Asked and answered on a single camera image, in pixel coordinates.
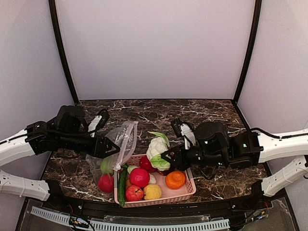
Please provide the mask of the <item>pale green cabbage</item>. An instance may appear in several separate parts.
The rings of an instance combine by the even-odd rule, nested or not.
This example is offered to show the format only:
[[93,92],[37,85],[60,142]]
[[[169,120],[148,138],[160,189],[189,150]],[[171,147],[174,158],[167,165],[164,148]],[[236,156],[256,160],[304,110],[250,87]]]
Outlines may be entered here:
[[155,135],[155,138],[151,139],[148,146],[146,152],[147,159],[153,168],[159,171],[169,170],[171,164],[161,157],[161,154],[168,151],[170,147],[168,137],[160,132],[149,131],[148,133]]

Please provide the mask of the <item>clear zip top bag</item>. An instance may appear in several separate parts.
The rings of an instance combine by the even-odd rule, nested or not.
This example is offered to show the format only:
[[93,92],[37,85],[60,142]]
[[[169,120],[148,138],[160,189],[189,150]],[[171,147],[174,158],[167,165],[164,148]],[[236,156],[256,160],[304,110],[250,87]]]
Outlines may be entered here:
[[[122,166],[133,155],[137,145],[137,121],[125,121],[121,126],[107,133],[107,137],[120,147],[120,152],[112,156],[117,156],[117,163],[114,171],[119,172]],[[103,175],[100,169],[102,158],[86,155],[86,162],[89,165],[90,172],[95,183],[98,186],[98,181]]]

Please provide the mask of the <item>orange fruit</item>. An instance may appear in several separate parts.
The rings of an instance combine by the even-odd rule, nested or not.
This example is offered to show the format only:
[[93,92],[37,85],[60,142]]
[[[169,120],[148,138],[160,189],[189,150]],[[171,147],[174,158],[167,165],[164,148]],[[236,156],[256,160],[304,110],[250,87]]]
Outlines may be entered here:
[[185,182],[185,174],[180,171],[173,171],[169,173],[165,178],[166,186],[172,190],[177,190],[181,188],[185,184]]

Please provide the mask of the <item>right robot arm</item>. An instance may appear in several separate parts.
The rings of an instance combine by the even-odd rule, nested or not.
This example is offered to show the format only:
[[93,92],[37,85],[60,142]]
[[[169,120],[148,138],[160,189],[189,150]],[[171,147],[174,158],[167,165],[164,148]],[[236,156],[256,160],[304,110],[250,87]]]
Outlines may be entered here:
[[194,130],[179,119],[171,122],[184,144],[161,154],[178,170],[192,165],[244,169],[269,160],[293,156],[294,160],[275,174],[255,182],[252,195],[272,197],[308,173],[308,131],[270,134],[252,128],[230,137],[220,122],[204,122]]

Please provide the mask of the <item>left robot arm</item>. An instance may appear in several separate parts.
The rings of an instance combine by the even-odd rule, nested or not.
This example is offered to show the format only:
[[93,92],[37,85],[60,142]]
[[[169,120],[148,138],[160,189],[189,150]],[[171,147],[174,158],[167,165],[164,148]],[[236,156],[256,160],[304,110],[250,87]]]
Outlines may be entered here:
[[[120,148],[114,142],[95,134],[104,127],[109,117],[108,111],[102,109],[88,124],[81,108],[63,105],[57,116],[48,122],[38,121],[2,140],[0,164],[3,166],[18,159],[60,149],[87,153],[97,158],[116,154]],[[63,195],[59,183],[54,180],[31,180],[4,171],[0,172],[0,191],[41,201]]]

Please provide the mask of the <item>red ball fruit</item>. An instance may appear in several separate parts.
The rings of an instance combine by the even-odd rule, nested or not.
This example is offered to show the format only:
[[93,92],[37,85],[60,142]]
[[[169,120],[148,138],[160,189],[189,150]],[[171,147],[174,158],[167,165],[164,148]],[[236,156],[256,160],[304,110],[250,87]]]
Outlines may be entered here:
[[114,178],[111,175],[102,175],[98,181],[98,187],[103,193],[111,193],[114,190]]

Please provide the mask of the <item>green apple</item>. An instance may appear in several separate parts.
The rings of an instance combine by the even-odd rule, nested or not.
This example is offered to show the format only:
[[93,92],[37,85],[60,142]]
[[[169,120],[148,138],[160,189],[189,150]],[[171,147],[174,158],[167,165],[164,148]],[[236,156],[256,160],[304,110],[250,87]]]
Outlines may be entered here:
[[117,163],[117,156],[109,156],[102,160],[100,169],[103,175],[114,175],[114,167]]

